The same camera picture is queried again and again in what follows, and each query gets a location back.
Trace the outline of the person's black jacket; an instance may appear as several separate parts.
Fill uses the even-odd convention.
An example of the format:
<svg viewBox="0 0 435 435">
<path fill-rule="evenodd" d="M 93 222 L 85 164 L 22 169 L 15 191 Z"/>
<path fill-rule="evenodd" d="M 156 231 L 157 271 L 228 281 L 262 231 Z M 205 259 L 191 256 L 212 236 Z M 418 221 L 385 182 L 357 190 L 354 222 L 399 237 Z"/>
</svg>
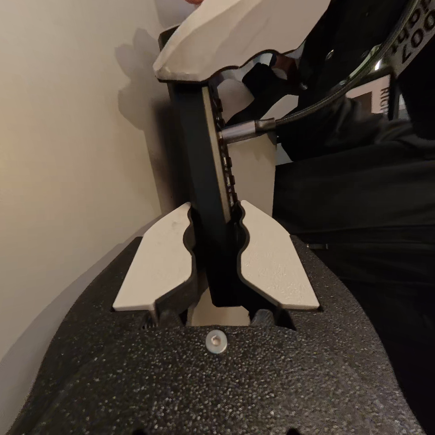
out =
<svg viewBox="0 0 435 435">
<path fill-rule="evenodd" d="M 354 100 L 277 128 L 274 217 L 351 291 L 406 400 L 434 434 L 434 97 L 404 93 L 410 120 Z"/>
</svg>

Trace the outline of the grey desk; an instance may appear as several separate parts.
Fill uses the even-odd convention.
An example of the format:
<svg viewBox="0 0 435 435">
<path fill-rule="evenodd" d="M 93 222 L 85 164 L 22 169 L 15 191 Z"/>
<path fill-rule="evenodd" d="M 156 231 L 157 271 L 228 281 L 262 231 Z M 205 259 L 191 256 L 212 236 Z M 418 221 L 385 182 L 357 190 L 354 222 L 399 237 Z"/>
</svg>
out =
<svg viewBox="0 0 435 435">
<path fill-rule="evenodd" d="M 88 285 L 180 192 L 160 33 L 186 1 L 1 1 L 1 434 Z"/>
</svg>

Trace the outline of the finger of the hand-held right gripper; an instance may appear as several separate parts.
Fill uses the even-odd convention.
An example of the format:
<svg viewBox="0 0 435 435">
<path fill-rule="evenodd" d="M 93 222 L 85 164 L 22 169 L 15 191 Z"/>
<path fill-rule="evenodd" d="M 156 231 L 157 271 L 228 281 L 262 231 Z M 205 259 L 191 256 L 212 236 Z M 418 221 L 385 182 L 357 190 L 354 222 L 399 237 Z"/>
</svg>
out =
<svg viewBox="0 0 435 435">
<path fill-rule="evenodd" d="M 268 94 L 255 98 L 244 109 L 233 114 L 226 121 L 226 126 L 252 120 L 282 118 L 297 107 L 298 100 L 299 96 L 295 94 Z"/>
<path fill-rule="evenodd" d="M 162 82 L 202 83 L 261 53 L 301 46 L 329 0 L 206 0 L 170 36 L 153 69 Z"/>
</svg>

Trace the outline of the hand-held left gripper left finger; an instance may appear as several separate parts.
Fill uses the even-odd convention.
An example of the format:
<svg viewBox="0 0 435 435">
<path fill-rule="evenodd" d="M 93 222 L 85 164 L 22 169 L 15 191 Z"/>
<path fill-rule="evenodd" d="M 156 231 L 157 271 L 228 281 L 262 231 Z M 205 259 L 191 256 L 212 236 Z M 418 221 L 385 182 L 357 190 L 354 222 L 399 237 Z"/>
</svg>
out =
<svg viewBox="0 0 435 435">
<path fill-rule="evenodd" d="M 116 312 L 147 311 L 155 322 L 199 300 L 196 237 L 187 202 L 146 231 L 113 302 Z"/>
</svg>

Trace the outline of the black USB hub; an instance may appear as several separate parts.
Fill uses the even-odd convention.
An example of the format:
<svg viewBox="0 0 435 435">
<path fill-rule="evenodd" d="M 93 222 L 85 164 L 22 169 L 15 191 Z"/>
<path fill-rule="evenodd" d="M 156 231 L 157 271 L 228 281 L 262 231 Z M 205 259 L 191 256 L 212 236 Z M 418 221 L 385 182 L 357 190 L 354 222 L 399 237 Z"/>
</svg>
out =
<svg viewBox="0 0 435 435">
<path fill-rule="evenodd" d="M 232 217 L 238 201 L 227 146 L 218 138 L 222 124 L 214 85 L 166 80 L 189 177 L 195 259 L 206 274 L 217 307 L 246 310 L 246 289 L 237 276 L 237 225 Z"/>
</svg>

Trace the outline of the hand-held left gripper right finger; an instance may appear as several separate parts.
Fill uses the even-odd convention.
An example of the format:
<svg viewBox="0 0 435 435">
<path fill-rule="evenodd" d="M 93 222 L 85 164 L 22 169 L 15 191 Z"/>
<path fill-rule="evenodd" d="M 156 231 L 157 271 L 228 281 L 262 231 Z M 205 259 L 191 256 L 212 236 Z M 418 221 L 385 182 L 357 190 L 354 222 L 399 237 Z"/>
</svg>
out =
<svg viewBox="0 0 435 435">
<path fill-rule="evenodd" d="M 273 321 L 291 321 L 290 311 L 317 311 L 320 303 L 290 234 L 246 200 L 234 207 L 237 296 L 251 321 L 259 310 Z"/>
</svg>

